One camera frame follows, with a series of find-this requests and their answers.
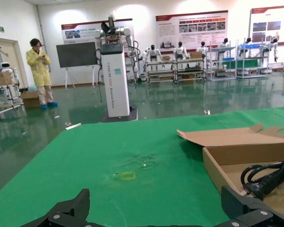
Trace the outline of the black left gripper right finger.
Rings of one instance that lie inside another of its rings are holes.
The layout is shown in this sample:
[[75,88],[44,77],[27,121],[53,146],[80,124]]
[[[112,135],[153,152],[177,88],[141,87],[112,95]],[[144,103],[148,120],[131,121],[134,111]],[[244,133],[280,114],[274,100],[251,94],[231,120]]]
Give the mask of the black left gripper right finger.
[[221,206],[229,220],[219,227],[284,227],[284,214],[260,199],[236,193],[230,186],[221,188]]

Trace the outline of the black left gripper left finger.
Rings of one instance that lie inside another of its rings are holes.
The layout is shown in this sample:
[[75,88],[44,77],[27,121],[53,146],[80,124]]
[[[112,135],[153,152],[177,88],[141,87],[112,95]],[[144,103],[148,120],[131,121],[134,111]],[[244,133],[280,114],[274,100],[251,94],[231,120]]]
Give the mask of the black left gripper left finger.
[[37,218],[24,227],[86,227],[90,209],[90,191],[82,189],[71,200],[55,204],[44,216]]

